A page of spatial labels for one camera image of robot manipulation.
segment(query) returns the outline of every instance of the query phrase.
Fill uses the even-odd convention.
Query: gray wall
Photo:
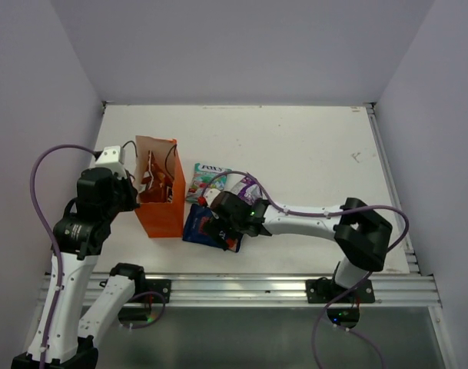
[[[52,145],[92,145],[99,104],[51,4],[0,0],[0,368],[21,353],[50,258],[28,194],[32,163]],[[86,163],[68,151],[42,166],[37,189],[50,223]]]
[[[468,0],[436,0],[377,105],[413,246],[468,368]]]
[[[433,0],[52,0],[118,103],[376,101]]]

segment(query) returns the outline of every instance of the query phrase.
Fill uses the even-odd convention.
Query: purple snack bag
[[[258,198],[262,198],[261,189],[252,179],[248,177],[242,178],[231,190],[231,193],[236,194],[239,198],[252,205]]]

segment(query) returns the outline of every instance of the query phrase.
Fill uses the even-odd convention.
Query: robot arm
[[[278,211],[268,200],[249,205],[228,191],[210,190],[205,200],[214,213],[204,230],[223,244],[221,232],[271,236],[276,234],[305,234],[335,241],[345,254],[334,274],[334,283],[348,289],[369,271],[382,271],[389,246],[392,225],[375,211],[357,212],[325,218],[309,218]],[[348,198],[341,206],[298,208],[280,205],[291,211],[331,214],[366,206],[361,200]]]
[[[41,321],[27,353],[14,358],[12,369],[41,367],[45,353],[47,368],[93,369],[101,339],[123,304],[146,291],[144,270],[136,265],[118,264],[101,296],[80,318],[88,280],[97,264],[102,245],[111,233],[111,222],[122,211],[133,211],[137,191],[124,168],[124,151],[105,148],[95,168],[85,170],[77,182],[77,197],[71,200],[53,233],[61,251],[63,279],[57,287],[58,261],[52,257],[51,282]],[[53,297],[59,290],[58,302]],[[42,335],[52,312],[48,343],[41,349]]]

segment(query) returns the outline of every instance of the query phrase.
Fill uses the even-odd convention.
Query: white table
[[[343,204],[347,197],[391,204],[363,107],[109,105],[96,148],[135,135],[176,138],[187,186],[201,162],[249,171],[284,204]],[[133,172],[134,152],[126,150]],[[227,185],[240,179],[232,177]],[[185,219],[188,204],[184,211]],[[395,238],[394,215],[381,214]],[[149,273],[330,274],[343,256],[333,242],[298,235],[244,237],[238,254],[179,238],[150,239],[134,213],[120,214],[111,229],[95,271],[109,272],[121,261]],[[409,271],[402,247],[387,256],[384,273]]]

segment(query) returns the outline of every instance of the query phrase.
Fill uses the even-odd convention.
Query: orange paper bag
[[[136,136],[134,212],[150,238],[182,237],[186,181],[176,140]]]

